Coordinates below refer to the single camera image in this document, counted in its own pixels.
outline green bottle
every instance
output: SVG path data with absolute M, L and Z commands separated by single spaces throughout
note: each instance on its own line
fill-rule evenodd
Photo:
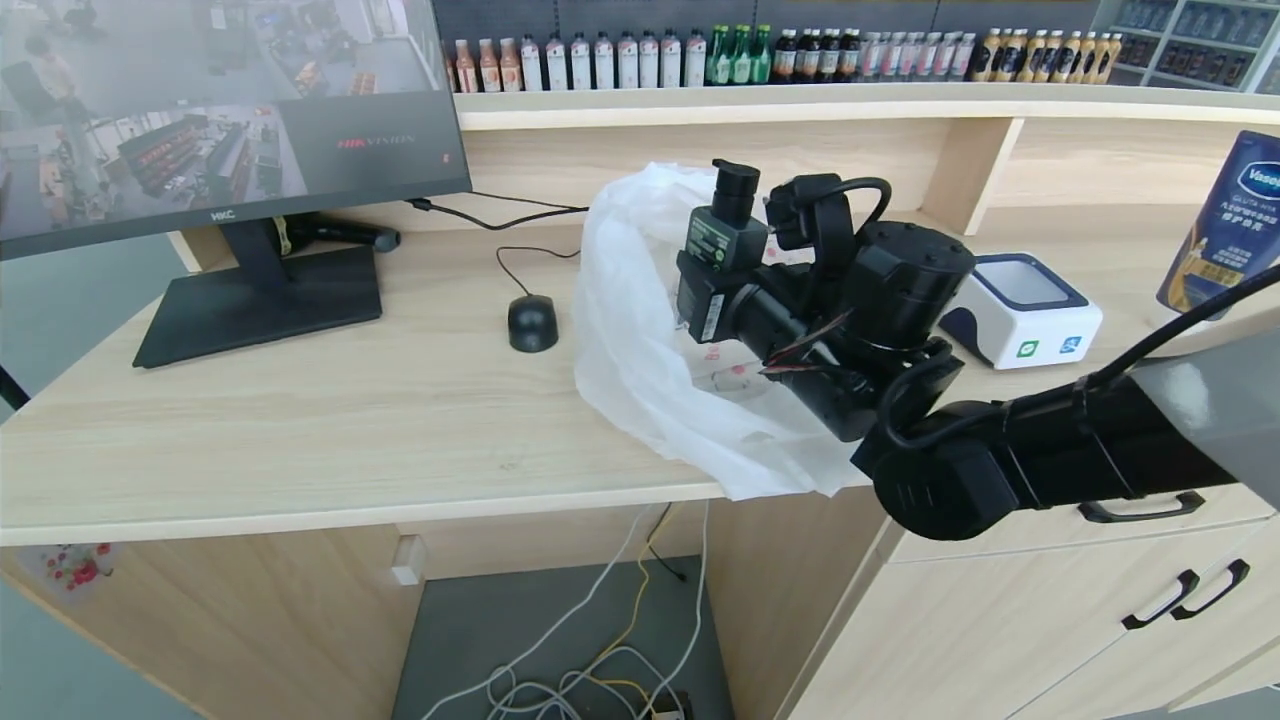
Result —
M 751 51 L 751 85 L 768 85 L 773 72 L 773 54 L 769 51 L 771 26 L 755 28 L 755 49 Z
M 732 76 L 730 60 L 728 26 L 716 26 L 712 36 L 712 50 L 707 54 L 707 79 L 709 85 L 728 85 Z
M 751 26 L 737 26 L 733 38 L 733 85 L 751 82 Z

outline vaseline logo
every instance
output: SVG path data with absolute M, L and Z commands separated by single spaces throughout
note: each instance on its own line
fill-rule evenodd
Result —
M 1280 163 L 1249 163 L 1235 182 L 1249 195 L 1280 200 Z

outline yellow cable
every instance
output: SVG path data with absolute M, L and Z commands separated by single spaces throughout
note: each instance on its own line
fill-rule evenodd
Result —
M 645 588 L 649 587 L 649 570 L 646 570 L 644 566 L 644 556 L 649 552 L 649 548 L 653 547 L 654 541 L 658 539 L 658 536 L 662 534 L 662 529 L 667 527 L 667 523 L 676 516 L 676 512 L 680 512 L 681 507 L 684 507 L 684 505 L 672 505 L 671 512 L 667 512 L 667 515 L 662 519 L 662 521 L 658 523 L 658 527 L 653 529 L 653 534 L 649 536 L 649 539 L 645 541 L 644 547 L 640 548 L 640 556 L 636 557 L 636 566 L 640 568 L 640 574 L 644 575 L 644 580 L 640 583 L 640 591 L 636 592 L 636 602 L 631 607 L 631 624 L 627 625 L 627 629 L 623 630 L 621 635 L 618 635 L 618 639 L 609 643 L 609 647 L 604 648 L 604 651 L 600 655 L 595 656 L 595 660 L 591 661 L 593 664 L 598 662 L 605 655 L 613 652 L 614 648 L 622 644 L 622 641 L 627 639 L 627 635 L 631 634 L 631 630 L 635 629 L 636 619 L 640 616 L 640 600 L 644 598 L 644 591 Z M 649 705 L 649 693 L 646 693 L 644 688 L 641 688 L 636 683 L 632 683 L 631 680 L 602 680 L 593 678 L 591 675 L 588 675 L 586 678 L 598 685 L 626 685 L 630 688 L 635 688 L 636 691 L 640 692 L 640 697 L 644 700 L 644 703 Z

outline monitor screen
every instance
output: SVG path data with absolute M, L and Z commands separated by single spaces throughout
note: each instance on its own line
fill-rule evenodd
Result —
M 0 258 L 470 188 L 431 0 L 0 0 Z

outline monitor stand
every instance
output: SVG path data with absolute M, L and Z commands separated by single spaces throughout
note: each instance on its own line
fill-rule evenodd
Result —
M 282 260 L 271 220 L 220 229 L 239 266 L 169 283 L 134 368 L 159 368 L 383 314 L 372 247 Z

